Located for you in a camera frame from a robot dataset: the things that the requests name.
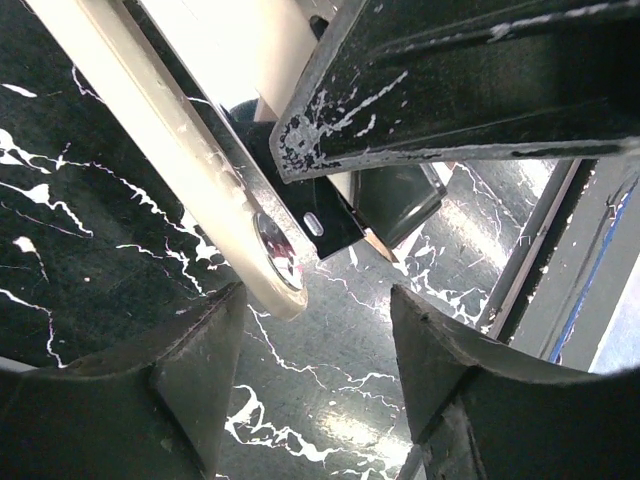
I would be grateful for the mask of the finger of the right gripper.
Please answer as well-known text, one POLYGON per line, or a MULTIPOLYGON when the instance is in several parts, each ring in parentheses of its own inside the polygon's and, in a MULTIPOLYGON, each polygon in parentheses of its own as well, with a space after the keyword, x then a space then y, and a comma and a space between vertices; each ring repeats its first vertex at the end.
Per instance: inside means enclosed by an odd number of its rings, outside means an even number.
POLYGON ((635 1, 348 1, 270 136, 291 183, 639 151, 635 1))

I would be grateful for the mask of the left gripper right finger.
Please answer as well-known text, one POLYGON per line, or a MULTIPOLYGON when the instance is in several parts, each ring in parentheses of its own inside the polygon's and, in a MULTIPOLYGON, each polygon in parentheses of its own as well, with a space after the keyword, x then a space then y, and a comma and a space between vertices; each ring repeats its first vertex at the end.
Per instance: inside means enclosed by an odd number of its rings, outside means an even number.
POLYGON ((390 316, 411 439, 430 479, 635 479, 639 373, 556 365, 402 285, 390 316))

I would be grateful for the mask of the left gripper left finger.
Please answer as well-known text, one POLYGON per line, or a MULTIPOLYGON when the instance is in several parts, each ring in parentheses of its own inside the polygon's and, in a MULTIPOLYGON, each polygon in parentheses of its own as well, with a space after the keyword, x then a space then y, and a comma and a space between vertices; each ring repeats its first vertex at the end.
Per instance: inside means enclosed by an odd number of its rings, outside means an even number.
POLYGON ((64 368, 1 372, 5 479, 212 479, 244 331, 232 283, 64 368))

